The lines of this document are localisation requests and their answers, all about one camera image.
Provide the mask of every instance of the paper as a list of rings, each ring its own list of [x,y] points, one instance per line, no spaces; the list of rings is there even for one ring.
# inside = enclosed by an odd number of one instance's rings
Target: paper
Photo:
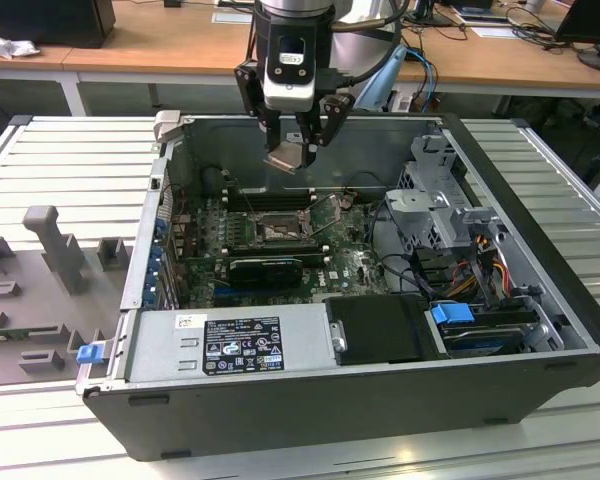
[[[510,28],[471,27],[471,30],[482,38],[518,38]]]
[[[11,60],[13,57],[27,57],[38,53],[40,53],[40,50],[36,48],[33,42],[28,40],[12,42],[11,40],[0,38],[0,57]]]

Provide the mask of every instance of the computer case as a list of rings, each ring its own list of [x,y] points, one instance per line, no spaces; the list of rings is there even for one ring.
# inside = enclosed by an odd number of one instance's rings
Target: computer case
[[[0,1],[0,37],[100,48],[116,21],[111,0]]]

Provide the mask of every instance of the red wire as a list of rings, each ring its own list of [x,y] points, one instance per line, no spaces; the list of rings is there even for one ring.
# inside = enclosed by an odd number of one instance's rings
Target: red wire
[[[455,270],[453,271],[453,283],[452,283],[452,285],[455,285],[455,284],[456,284],[456,282],[458,281],[458,278],[457,278],[457,277],[458,277],[458,273],[460,272],[460,269],[461,269],[462,267],[464,267],[465,265],[467,265],[468,263],[469,263],[469,262],[462,262],[462,263],[459,263],[459,264],[458,264],[458,266],[455,268]]]

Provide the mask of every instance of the barcode sticker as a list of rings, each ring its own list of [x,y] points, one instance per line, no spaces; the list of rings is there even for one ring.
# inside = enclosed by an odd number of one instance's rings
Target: barcode sticker
[[[191,313],[189,315],[176,315],[175,328],[204,328],[207,321],[206,313]]]

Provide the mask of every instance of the computer monitor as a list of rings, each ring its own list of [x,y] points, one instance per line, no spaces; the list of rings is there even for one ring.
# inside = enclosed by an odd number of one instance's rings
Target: computer monitor
[[[600,0],[575,0],[556,32],[556,40],[595,44],[595,51],[581,52],[578,59],[600,70]]]

